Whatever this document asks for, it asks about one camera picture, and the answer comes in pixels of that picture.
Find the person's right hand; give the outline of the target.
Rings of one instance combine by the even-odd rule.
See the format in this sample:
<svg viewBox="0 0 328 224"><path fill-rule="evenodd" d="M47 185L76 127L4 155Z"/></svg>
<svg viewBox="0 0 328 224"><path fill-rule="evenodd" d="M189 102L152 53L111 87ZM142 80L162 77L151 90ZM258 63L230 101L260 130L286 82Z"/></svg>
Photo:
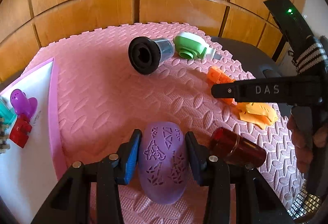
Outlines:
<svg viewBox="0 0 328 224"><path fill-rule="evenodd" d="M288 119L287 128L292 132L291 140L295 147L297 168L302 174L305 174L309 170L310 163L313 159L312 150L306 146L305 135L298 129L292 115ZM324 148L327 145L327 132L326 123L314 134L314 144L318 148Z"/></svg>

